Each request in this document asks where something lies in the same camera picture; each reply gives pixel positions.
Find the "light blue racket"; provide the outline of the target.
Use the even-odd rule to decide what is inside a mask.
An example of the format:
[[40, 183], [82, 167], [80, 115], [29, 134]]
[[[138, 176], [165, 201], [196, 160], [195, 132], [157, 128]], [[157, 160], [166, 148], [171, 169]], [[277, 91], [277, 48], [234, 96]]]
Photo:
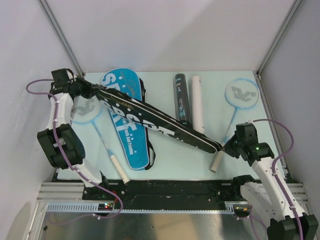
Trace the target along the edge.
[[228, 135], [235, 121], [237, 112], [240, 110], [250, 110], [258, 104], [260, 90], [253, 80], [237, 78], [226, 87], [224, 97], [227, 103], [234, 108], [234, 112], [221, 145], [226, 144], [228, 141]]
[[121, 177], [122, 182], [125, 185], [127, 185], [130, 182], [130, 178], [127, 176], [127, 174], [123, 170], [115, 154], [106, 144], [106, 141], [104, 140], [102, 133], [100, 132], [96, 124], [96, 120], [102, 114], [102, 111], [103, 111], [102, 105], [96, 98], [79, 99], [76, 107], [73, 109], [73, 113], [74, 113], [73, 122], [78, 125], [91, 124], [94, 127], [97, 135], [99, 136], [102, 144], [104, 145], [104, 148], [106, 149], [109, 159], [111, 160], [117, 173]]

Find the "white shuttlecock tube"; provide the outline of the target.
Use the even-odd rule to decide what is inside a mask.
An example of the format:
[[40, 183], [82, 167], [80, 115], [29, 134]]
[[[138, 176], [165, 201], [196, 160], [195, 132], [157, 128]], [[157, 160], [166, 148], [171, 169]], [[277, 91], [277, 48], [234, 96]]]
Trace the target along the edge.
[[191, 77], [191, 111], [193, 128], [205, 134], [202, 80], [197, 75]]

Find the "black shuttlecock tube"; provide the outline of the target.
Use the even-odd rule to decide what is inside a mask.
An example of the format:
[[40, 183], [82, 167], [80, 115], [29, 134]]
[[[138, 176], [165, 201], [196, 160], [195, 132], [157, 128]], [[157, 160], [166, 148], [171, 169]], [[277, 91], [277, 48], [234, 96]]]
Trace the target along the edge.
[[187, 128], [192, 127], [186, 76], [178, 73], [174, 76], [178, 119]]

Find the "black racket bag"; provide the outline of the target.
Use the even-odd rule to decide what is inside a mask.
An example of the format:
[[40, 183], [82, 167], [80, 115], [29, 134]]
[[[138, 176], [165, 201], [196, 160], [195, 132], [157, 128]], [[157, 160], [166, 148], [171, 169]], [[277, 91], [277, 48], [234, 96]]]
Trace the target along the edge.
[[210, 154], [222, 150], [219, 142], [184, 126], [152, 105], [130, 97], [119, 90], [92, 84], [91, 93], [109, 110], [128, 121]]

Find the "blue racket bag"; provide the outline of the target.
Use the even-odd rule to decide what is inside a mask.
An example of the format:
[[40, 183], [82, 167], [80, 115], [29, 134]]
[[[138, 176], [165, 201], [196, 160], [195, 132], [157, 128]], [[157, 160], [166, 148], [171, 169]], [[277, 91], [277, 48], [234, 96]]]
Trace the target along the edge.
[[[130, 68], [115, 68], [105, 73], [101, 84], [107, 88], [117, 89], [140, 101], [145, 101], [144, 83]], [[135, 171], [149, 170], [154, 164], [156, 153], [149, 141], [148, 130], [121, 117], [111, 109], [108, 112], [129, 167]]]

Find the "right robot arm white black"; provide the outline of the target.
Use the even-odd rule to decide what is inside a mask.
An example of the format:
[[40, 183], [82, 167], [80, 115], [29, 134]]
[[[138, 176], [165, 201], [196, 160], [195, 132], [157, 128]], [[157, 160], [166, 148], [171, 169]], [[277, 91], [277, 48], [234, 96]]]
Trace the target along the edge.
[[260, 179], [258, 184], [247, 175], [232, 179], [232, 197], [245, 199], [258, 213], [269, 240], [313, 240], [319, 227], [315, 215], [307, 214], [282, 178], [271, 147], [259, 142], [251, 122], [238, 124], [234, 135], [222, 151], [231, 157], [243, 158]]

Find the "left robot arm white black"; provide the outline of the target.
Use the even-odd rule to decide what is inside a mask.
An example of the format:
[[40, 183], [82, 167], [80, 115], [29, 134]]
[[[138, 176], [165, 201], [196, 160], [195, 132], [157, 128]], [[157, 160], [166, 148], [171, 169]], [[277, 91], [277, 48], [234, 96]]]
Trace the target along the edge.
[[93, 84], [75, 76], [69, 68], [54, 70], [51, 74], [50, 117], [45, 130], [37, 133], [37, 140], [53, 167], [72, 170], [89, 192], [101, 200], [107, 199], [111, 187], [103, 173], [87, 162], [84, 145], [72, 128], [74, 100], [79, 96], [85, 99], [95, 96]]

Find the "left frame post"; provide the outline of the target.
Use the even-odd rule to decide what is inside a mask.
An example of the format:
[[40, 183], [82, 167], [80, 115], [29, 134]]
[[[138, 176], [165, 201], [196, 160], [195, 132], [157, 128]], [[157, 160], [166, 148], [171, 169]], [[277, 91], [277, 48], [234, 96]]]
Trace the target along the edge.
[[68, 59], [70, 60], [75, 72], [77, 75], [84, 77], [85, 72], [83, 71], [82, 67], [79, 64], [79, 61], [76, 58], [76, 55], [66, 38], [66, 35], [55, 16], [49, 2], [47, 0], [37, 0], [41, 10], [43, 11], [47, 21], [49, 22], [54, 34], [56, 35], [60, 45], [62, 46], [63, 50], [65, 51]]

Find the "frame post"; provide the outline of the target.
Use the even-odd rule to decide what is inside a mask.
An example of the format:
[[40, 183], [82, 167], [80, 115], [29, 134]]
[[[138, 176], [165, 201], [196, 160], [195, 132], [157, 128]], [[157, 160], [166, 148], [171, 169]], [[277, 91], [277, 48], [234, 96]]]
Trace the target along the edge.
[[47, 21], [49, 22], [54, 34], [56, 35], [60, 45], [62, 46], [63, 50], [65, 51], [68, 59], [70, 60], [75, 72], [77, 75], [84, 77], [85, 72], [83, 71], [82, 67], [79, 64], [79, 61], [76, 58], [76, 55], [66, 38], [66, 35], [55, 16], [49, 2], [47, 0], [37, 0], [41, 10], [43, 11]]
[[294, 0], [292, 5], [290, 6], [287, 14], [284, 17], [284, 20], [282, 21], [278, 31], [275, 34], [275, 37], [273, 38], [271, 45], [267, 49], [261, 63], [259, 64], [256, 75], [260, 77], [262, 73], [264, 72], [266, 66], [272, 59], [274, 53], [276, 52], [278, 46], [280, 45], [282, 39], [285, 37], [285, 34], [289, 30], [294, 18], [298, 14], [300, 8], [302, 7], [304, 0]]

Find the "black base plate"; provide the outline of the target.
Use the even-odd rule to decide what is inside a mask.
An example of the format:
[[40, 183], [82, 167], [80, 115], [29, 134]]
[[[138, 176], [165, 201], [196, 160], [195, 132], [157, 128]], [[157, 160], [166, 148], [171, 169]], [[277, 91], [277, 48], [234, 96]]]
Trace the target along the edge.
[[115, 203], [124, 210], [209, 211], [225, 210], [226, 202], [243, 202], [241, 184], [252, 177], [232, 180], [110, 180], [107, 190], [81, 186], [78, 201]]

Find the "right frame post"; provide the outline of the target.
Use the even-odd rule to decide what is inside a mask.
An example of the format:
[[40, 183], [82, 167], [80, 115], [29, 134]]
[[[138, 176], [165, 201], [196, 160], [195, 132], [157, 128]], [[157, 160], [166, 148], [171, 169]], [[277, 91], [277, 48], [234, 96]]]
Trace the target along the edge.
[[273, 38], [271, 45], [267, 49], [261, 63], [259, 64], [256, 75], [260, 77], [262, 73], [264, 72], [266, 66], [272, 59], [274, 53], [276, 52], [278, 46], [280, 45], [282, 39], [285, 37], [285, 34], [289, 30], [294, 18], [298, 14], [300, 8], [302, 7], [304, 0], [294, 0], [292, 5], [290, 6], [287, 14], [284, 17], [284, 20], [282, 21], [278, 31], [275, 34], [275, 37]]

